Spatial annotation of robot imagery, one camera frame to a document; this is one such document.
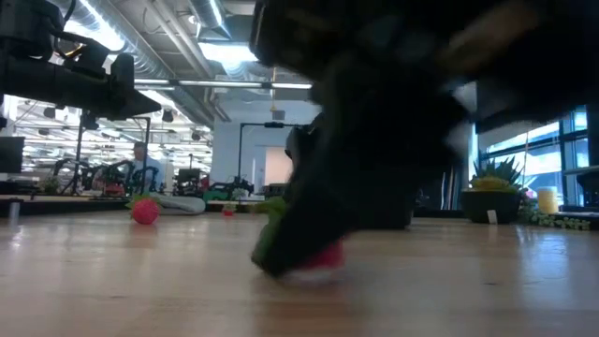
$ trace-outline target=red ball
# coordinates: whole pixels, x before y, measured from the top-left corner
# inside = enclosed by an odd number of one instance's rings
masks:
[[[158,218],[160,210],[154,200],[144,199],[136,202],[131,210],[133,220],[141,225],[151,225]]]

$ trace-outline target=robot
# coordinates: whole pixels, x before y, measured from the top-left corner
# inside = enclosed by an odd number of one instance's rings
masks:
[[[448,141],[463,124],[546,122],[585,104],[599,78],[597,7],[585,0],[258,1],[251,50],[266,66],[314,81],[322,112],[317,136],[289,146],[299,160],[286,213],[255,264],[279,277],[351,228],[396,221],[398,204],[415,202],[420,186],[463,160]],[[471,81],[494,98],[474,112],[452,95]],[[347,183],[360,175],[372,182]],[[377,198],[355,198],[369,193]]]

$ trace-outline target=pink ball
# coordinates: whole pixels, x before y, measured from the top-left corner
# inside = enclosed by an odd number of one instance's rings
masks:
[[[136,202],[133,210],[131,210],[131,216],[133,220],[137,221],[141,225],[151,225],[158,218],[160,210],[158,204],[154,200],[144,199]]]
[[[338,240],[337,242],[331,244],[325,250],[320,252],[319,254],[313,256],[308,261],[306,261],[302,266],[299,267],[300,270],[312,270],[312,269],[320,269],[320,268],[331,268],[336,269],[343,266],[345,262],[345,256],[343,253],[343,241]]]

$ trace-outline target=yellow candle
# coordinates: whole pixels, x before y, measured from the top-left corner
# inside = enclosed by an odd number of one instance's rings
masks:
[[[558,205],[557,187],[542,187],[537,191],[539,199],[539,211],[545,214],[553,214],[560,211]]]

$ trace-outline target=desk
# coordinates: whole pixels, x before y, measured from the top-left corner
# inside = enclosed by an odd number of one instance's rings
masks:
[[[301,288],[249,261],[261,215],[126,212],[0,227],[3,336],[595,336],[599,236],[415,219],[345,244],[337,285]]]

